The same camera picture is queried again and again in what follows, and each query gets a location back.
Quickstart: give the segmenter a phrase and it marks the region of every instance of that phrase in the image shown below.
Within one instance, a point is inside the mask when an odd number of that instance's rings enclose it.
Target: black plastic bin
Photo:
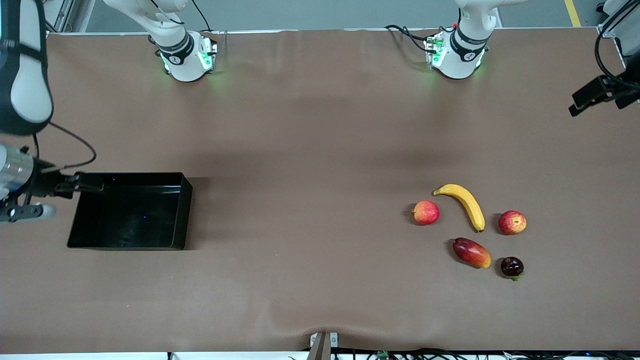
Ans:
[[[193,188],[182,173],[93,174],[104,178],[104,190],[80,194],[68,247],[184,248]]]

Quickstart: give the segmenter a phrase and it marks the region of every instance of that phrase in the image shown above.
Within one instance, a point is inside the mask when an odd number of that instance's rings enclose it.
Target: yellow floor line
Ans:
[[[564,5],[566,6],[566,11],[569,13],[569,18],[571,19],[571,25],[574,28],[580,27],[580,19],[578,18],[578,12],[575,11],[575,5],[573,4],[573,0],[564,0]]]

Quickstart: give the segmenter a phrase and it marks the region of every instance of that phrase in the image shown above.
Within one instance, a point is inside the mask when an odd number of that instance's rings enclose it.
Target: red apple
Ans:
[[[491,266],[491,256],[489,252],[473,240],[465,238],[455,239],[455,241],[453,241],[453,252],[455,252],[462,261],[479,268],[486,269]]]
[[[527,227],[527,219],[521,212],[509,210],[500,216],[498,227],[505,235],[520,234]]]
[[[429,200],[420,201],[415,205],[413,211],[413,218],[420,225],[431,225],[438,221],[440,217],[440,209],[435,202]]]

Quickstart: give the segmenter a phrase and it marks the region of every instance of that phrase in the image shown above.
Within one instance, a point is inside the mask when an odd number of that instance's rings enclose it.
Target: yellow banana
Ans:
[[[460,185],[446,184],[433,192],[433,196],[438,195],[448,195],[460,201],[462,206],[465,207],[465,210],[467,210],[469,220],[471,220],[471,224],[474,226],[476,231],[481,233],[484,230],[484,215],[482,214],[480,205],[478,205],[478,201],[476,201],[476,198],[471,195],[469,190]]]

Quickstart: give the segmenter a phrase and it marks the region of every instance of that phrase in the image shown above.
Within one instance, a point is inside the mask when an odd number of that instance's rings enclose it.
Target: fruit stem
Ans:
[[[513,280],[513,281],[518,281],[520,279],[521,276],[523,276],[524,273],[521,273],[520,275],[516,275],[516,276],[509,276],[509,279]]]

